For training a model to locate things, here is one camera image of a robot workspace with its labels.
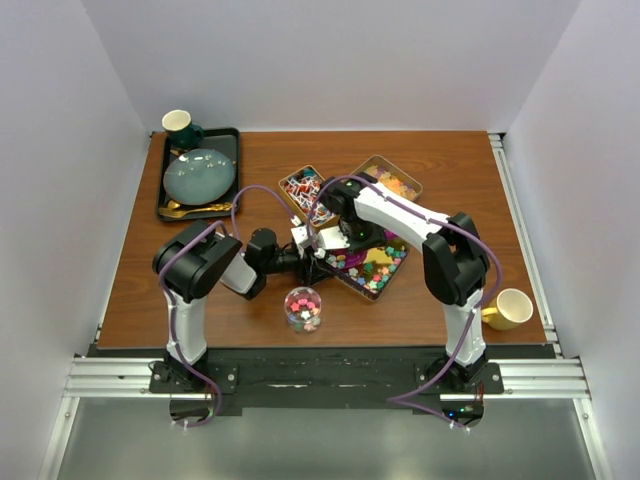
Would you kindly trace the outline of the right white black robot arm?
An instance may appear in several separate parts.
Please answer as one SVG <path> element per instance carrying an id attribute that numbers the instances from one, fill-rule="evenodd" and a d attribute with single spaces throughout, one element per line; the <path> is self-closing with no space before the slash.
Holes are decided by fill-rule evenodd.
<path id="1" fill-rule="evenodd" d="M 481 310 L 487 273 L 499 264 L 478 237 L 471 217 L 428 210 L 366 174 L 326 180 L 318 201 L 339 217 L 339 226 L 336 233 L 325 229 L 312 236 L 316 250 L 356 254 L 384 245 L 386 234 L 393 233 L 421 252 L 427 289 L 443 306 L 448 334 L 444 364 L 425 384 L 395 400 L 444 379 L 452 390 L 469 392 L 486 364 Z"/>

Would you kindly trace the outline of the gold tin of gummy candies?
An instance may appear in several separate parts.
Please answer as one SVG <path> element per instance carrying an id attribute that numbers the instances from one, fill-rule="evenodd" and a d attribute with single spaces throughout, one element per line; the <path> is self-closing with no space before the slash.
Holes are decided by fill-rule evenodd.
<path id="1" fill-rule="evenodd" d="M 353 171 L 353 175 L 365 173 L 381 182 L 386 188 L 397 195 L 416 202 L 423 193 L 422 185 L 381 155 L 373 155 Z"/>

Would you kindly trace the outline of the gold tin of star candies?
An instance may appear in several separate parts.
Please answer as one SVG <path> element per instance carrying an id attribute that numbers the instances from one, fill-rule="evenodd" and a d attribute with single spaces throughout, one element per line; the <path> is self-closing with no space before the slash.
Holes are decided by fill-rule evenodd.
<path id="1" fill-rule="evenodd" d="M 400 270 L 410 252 L 410 246 L 391 234 L 384 246 L 367 250 L 365 262 L 357 271 L 353 270 L 352 275 L 334 267 L 338 251 L 332 251 L 326 257 L 327 264 L 335 269 L 336 278 L 365 298 L 376 301 Z"/>

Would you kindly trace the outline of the clear glass jar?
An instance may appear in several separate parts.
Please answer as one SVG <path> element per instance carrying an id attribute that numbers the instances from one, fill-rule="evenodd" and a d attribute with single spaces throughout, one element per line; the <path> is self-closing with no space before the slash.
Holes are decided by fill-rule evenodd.
<path id="1" fill-rule="evenodd" d="M 315 332 L 321 324 L 321 309 L 320 295 L 306 286 L 294 288 L 284 300 L 287 323 L 296 332 Z"/>

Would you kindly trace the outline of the magenta plastic scoop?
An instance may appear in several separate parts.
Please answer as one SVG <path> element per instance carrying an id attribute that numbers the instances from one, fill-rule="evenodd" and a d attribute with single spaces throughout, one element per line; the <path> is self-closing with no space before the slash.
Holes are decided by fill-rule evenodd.
<path id="1" fill-rule="evenodd" d="M 367 256 L 367 250 L 357 253 L 350 253 L 347 250 L 339 250 L 335 254 L 334 267 L 338 270 L 346 272 L 349 275 L 352 275 L 352 271 L 357 271 L 359 266 L 365 262 Z"/>

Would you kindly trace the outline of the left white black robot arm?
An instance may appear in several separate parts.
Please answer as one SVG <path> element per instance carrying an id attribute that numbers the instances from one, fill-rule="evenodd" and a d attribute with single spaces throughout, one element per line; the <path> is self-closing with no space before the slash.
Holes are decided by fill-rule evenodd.
<path id="1" fill-rule="evenodd" d="M 251 300 L 265 288 L 267 277 L 291 272 L 310 287 L 332 276 L 318 259 L 291 242 L 278 244 L 275 232 L 255 230 L 247 246 L 221 222 L 198 220 L 162 246 L 153 258 L 168 308 L 168 342 L 162 382 L 185 392 L 215 394 L 217 383 L 208 368 L 205 313 L 208 295 L 217 284 Z"/>

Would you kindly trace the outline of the gold tin of lollipops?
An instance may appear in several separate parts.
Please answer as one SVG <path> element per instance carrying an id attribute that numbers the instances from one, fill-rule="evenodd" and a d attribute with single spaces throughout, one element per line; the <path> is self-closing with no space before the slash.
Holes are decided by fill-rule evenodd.
<path id="1" fill-rule="evenodd" d="M 324 181 L 324 177 L 312 165 L 306 165 L 282 178 L 278 182 L 278 186 L 284 200 L 294 213 L 305 222 Z M 315 229 L 324 229 L 337 224 L 338 217 L 321 202 L 318 202 L 314 210 L 312 226 Z"/>

